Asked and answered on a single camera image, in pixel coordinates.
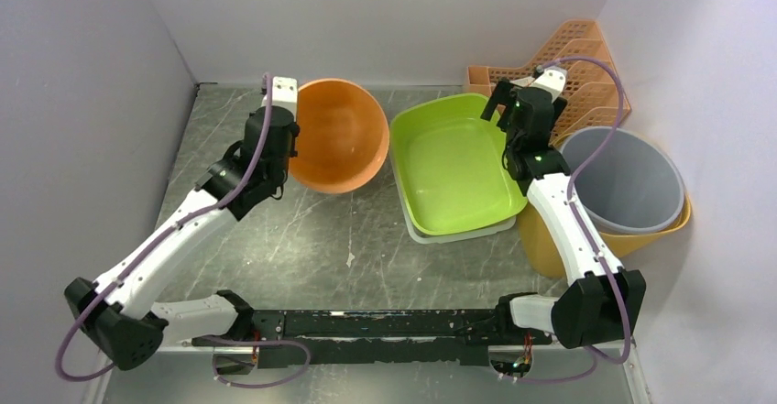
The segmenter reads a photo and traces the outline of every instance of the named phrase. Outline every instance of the gray bin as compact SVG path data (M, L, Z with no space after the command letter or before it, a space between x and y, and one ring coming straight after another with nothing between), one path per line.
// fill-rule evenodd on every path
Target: gray bin
M602 143L609 127L594 126L564 141L561 153L577 169ZM618 129L575 181L580 202L604 232L645 235L669 226L680 214L684 185L674 164L652 143Z

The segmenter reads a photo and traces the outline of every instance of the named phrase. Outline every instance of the wall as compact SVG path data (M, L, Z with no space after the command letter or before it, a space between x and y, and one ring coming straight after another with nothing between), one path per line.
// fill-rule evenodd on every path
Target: wall
M153 1L200 82L272 71L452 85L467 65L522 65L562 22L596 17L606 0Z
M637 341L655 402L775 402L777 0L608 0L634 114L694 202L691 228L626 263L648 280Z
M0 0L0 67L0 400L81 402L62 290L153 228L192 80L150 0Z

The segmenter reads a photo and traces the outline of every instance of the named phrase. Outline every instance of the marble tabletop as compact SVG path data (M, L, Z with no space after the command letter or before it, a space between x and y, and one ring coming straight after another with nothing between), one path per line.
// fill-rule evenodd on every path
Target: marble tabletop
M390 119L455 89L371 90ZM181 141L159 221L242 138L260 90L204 85ZM421 245L407 232L387 161L364 187L342 195L293 178L281 201L255 207L191 259L160 301L229 288L257 309L490 308L521 291L560 295L561 280L536 273L517 228L449 244Z

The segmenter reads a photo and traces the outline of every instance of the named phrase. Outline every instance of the green tray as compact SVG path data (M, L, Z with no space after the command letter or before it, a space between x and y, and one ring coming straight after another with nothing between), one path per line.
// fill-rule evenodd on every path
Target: green tray
M502 168L505 134L480 119L487 98L452 95L403 111L391 122L391 155L413 224L454 235L506 220L526 206Z

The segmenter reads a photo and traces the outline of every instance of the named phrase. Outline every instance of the cable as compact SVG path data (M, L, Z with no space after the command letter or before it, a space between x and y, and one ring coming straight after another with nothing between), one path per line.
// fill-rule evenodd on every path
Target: cable
M582 61L593 63L597 65L599 68L601 68L602 70L604 70L609 75L609 77L612 78L612 82L615 83L615 88L616 90L618 90L618 111L615 116L615 122L613 123L609 132L607 132L605 139L602 140L602 143L599 145L599 147L597 147L596 150L594 150L594 152L592 152L591 155L588 158L586 158L585 161L583 161L583 163L580 164L580 166L577 167L577 169L572 173L572 176L569 178L569 184L567 184L567 187L566 187L566 194L567 194L567 197L569 198L568 200L569 202L572 202L573 189L575 188L575 180L577 180L577 177L580 176L580 172L582 172L583 169L585 169L585 167L588 166L596 158L596 156L598 156L602 152L602 150L604 150L605 146L615 135L616 131L618 131L618 126L620 126L620 122L623 119L623 104L625 102L623 84L621 83L620 78L615 73L615 71L613 71L609 67L609 65L607 65L605 62L601 60L598 60L595 58L589 58L587 56L570 56L566 58L552 60L550 62L543 64L542 67L548 68L553 65L558 65L559 63L576 61L576 60L582 60ZM585 222L583 221L582 214L577 210L577 204L570 203L569 207L572 209L572 214L575 217L575 220L577 221L578 225L583 230L585 239L588 241L588 244L591 245L591 249L594 250L594 253L596 254L596 258L598 262L602 265L602 268L605 270L605 274L607 274L607 280L609 281L610 287L612 288L613 294L615 295L615 302L618 305L620 320L621 320L621 323L623 324L623 351L619 357L617 358L611 357L603 353L601 350L596 349L593 346L590 346L591 347L590 350L593 351L595 354L601 356L602 358L604 358L610 363L623 364L626 362L626 360L629 359L629 355L631 352L631 324L629 323L629 314L626 311L626 302L623 301L623 296L620 293L620 289L618 288L618 283L615 281L615 276L613 276L612 270L609 268L607 261L602 256L601 249L599 248L599 244L596 243L596 240L594 240L593 235L591 234L591 232L588 231L588 227L585 225Z
M207 340L210 340L214 343L220 343L220 344L229 344L232 346L249 346L249 347L267 347L267 346L296 346L299 347L302 351L305 353L305 363L300 367L297 372L294 372L293 374L289 375L288 377L279 379L278 381L273 381L271 383L264 383L264 384L245 384L245 383L235 383L232 381L228 381L224 379L221 375L218 373L218 369L216 368L216 361L215 357L213 358L213 379L227 385L230 388L273 388L275 386L280 386L281 384L286 384L302 374L305 373L306 370L308 370L308 367L311 365L311 350L308 349L308 346L295 342L293 340L273 340L273 341L266 341L266 342L236 342L233 340L225 340L221 337L217 337L214 335L208 335L203 337Z
M220 210L223 209L227 204L232 202L237 195L240 194L240 192L246 187L248 184L248 180L251 178L251 175L254 173L254 170L257 167L257 164L259 162L259 157L261 156L262 149L265 146L265 141L267 140L267 135L269 131L269 123L272 116L272 80L273 78L269 75L269 73L265 73L264 80L267 84L269 84L269 88L267 89L267 107L265 109L265 118L262 122L262 129L259 134L259 140L257 142L257 148L254 151L254 156L251 158L251 161L248 163L248 167L246 169L246 173L243 175L243 178L240 180L240 182L237 184L237 187L235 187L232 191L227 193L224 198L219 200L217 203L213 205L209 205L207 207L203 207L202 209L195 210L194 212L188 213L185 216L181 217L174 225L167 227L166 229L162 230L151 242L148 243L146 247L144 247L140 252L137 254L137 256L130 262L125 269L119 273L119 275L116 277L116 281L113 281L108 284L105 289L103 289L97 296L94 297L94 299L86 306L86 308L83 309L81 314L75 319L75 322L71 326L71 328L68 330L68 332L65 334L65 337L62 339L62 342L60 343L60 347L57 350L57 355L54 360L54 369L57 372L57 375L64 379L65 381L70 382L81 382L81 381L90 381L92 379L95 379L97 377L100 377L110 371L114 368L114 364L111 363L108 366L103 367L97 372L94 372L89 375L83 375L83 376L75 376L71 375L67 372L65 372L64 369L64 356L65 352L68 349L68 346L70 346L70 343L75 336L75 334L78 332L78 330L83 326L83 324L86 322L86 319L89 317L89 315L94 311L94 309L99 305L103 300L105 300L108 295L111 294L111 292L116 289L119 283L122 283L134 270L137 268L145 259L148 257L148 255L151 254L154 249L159 246L162 242L165 241L165 239L168 238L173 232L175 232L178 228L183 227L185 224L190 222L192 219L197 218L199 216L202 216L211 210Z

